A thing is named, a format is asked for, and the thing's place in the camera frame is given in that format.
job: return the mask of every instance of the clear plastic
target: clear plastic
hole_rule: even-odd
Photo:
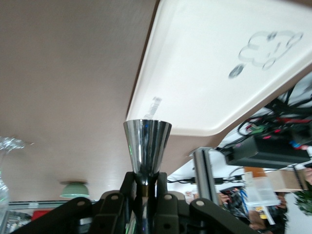
[[[5,185],[1,177],[2,162],[7,153],[8,151],[0,150],[0,224],[3,221],[5,212],[8,210],[10,201],[9,189]]]
[[[22,149],[26,146],[26,142],[14,137],[0,136],[0,150],[10,152],[13,149]]]
[[[246,187],[248,202],[250,207],[275,206],[280,204],[280,200],[275,195],[270,180],[267,177],[253,178],[253,186]]]

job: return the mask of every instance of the person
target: person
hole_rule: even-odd
[[[312,185],[312,168],[305,168],[304,169],[306,181]]]
[[[248,211],[244,209],[239,191],[243,188],[235,188],[236,190],[231,194],[219,193],[220,200],[225,204],[225,208],[235,215],[242,222],[249,225],[250,228],[264,234],[284,234],[287,222],[286,212],[287,203],[285,200],[285,193],[277,193],[281,203],[277,206],[268,207],[269,213],[275,221],[275,225],[270,225],[267,219],[262,219],[260,213],[249,208]]]

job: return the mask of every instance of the bolt hole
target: bolt hole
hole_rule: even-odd
[[[171,226],[170,226],[170,224],[169,224],[169,223],[165,223],[165,224],[164,224],[164,228],[165,228],[165,229],[170,229],[170,228],[171,228]]]

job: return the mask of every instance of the black device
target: black device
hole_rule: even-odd
[[[233,147],[222,149],[228,165],[281,169],[310,160],[305,150],[296,150],[279,140],[249,137]]]
[[[299,145],[312,145],[312,123],[297,124],[290,130],[294,142]]]
[[[312,168],[312,162],[304,165],[306,168]]]
[[[147,211],[156,210],[155,234],[256,234],[210,200],[200,198],[190,205],[177,193],[168,193],[167,175],[159,173],[157,194]],[[141,213],[142,197],[134,173],[128,172],[119,191],[110,191],[92,205],[78,197],[13,232],[14,234],[132,234],[131,214]]]

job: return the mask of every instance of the green leaves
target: green leaves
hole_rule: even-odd
[[[299,191],[295,192],[296,205],[307,216],[312,215],[312,192]]]

